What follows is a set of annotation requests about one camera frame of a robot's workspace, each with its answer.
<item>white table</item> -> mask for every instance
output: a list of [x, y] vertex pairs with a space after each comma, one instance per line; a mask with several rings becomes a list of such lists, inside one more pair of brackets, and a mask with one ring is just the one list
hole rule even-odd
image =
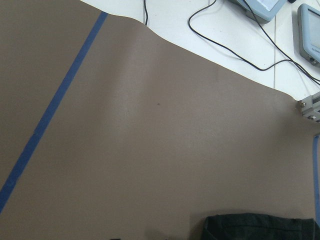
[[[112, 15], [145, 21], [142, 0], [82, 0]], [[276, 44], [300, 63], [314, 77], [320, 79], [320, 68], [312, 66], [299, 55], [297, 9], [302, 3], [320, 9], [319, 0], [286, 2], [276, 17], [263, 27]], [[212, 3], [212, 0], [146, 0], [149, 15], [148, 28], [163, 39], [191, 51], [203, 58], [228, 68], [257, 83], [274, 88], [301, 100], [320, 91], [309, 78], [292, 63], [283, 62], [267, 71], [258, 71], [227, 50], [210, 43], [195, 33], [187, 20], [195, 11]], [[257, 23], [245, 12], [227, 0], [199, 13], [191, 25], [203, 35], [231, 48], [260, 68], [266, 68], [283, 59]]]

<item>device screen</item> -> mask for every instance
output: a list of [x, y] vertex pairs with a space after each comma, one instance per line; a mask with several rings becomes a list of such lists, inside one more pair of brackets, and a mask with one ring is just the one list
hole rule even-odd
[[310, 41], [313, 46], [320, 49], [320, 15], [309, 10]]
[[257, 0], [257, 2], [270, 12], [279, 0]]

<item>metal clamp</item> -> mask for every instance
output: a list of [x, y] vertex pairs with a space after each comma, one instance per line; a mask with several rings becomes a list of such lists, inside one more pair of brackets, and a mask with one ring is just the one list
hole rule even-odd
[[304, 117], [320, 123], [320, 92], [308, 96], [298, 103]]

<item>dark green fabric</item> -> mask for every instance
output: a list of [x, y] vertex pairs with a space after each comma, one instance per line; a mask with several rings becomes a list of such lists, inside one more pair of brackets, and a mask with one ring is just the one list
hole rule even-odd
[[201, 240], [320, 240], [313, 219], [289, 219], [265, 214], [207, 217]]

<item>blue painter's tape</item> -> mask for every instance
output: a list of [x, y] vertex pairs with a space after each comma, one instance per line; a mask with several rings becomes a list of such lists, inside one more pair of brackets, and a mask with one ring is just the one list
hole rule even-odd
[[315, 221], [320, 225], [320, 195], [319, 195], [319, 177], [318, 177], [318, 141], [319, 135], [315, 136], [312, 145], [313, 158], [313, 186], [314, 186], [314, 206]]
[[49, 103], [47, 109], [42, 115], [38, 125], [36, 126], [33, 135], [30, 137], [29, 141], [25, 145], [20, 157], [16, 161], [13, 169], [11, 170], [7, 180], [5, 181], [1, 191], [0, 191], [0, 214], [4, 209], [11, 193], [13, 192], [17, 181], [21, 174], [23, 173], [25, 167], [27, 166], [33, 152], [35, 151], [41, 137], [45, 133], [51, 119], [53, 118], [60, 102], [65, 96], [72, 80], [75, 78], [81, 63], [83, 62], [89, 48], [91, 47], [95, 37], [97, 36], [101, 26], [103, 25], [108, 14], [106, 12], [101, 12], [95, 24], [93, 25], [88, 37], [86, 38], [84, 44], [82, 45], [78, 55], [75, 57], [69, 71], [65, 75], [61, 85], [54, 94], [51, 102]]

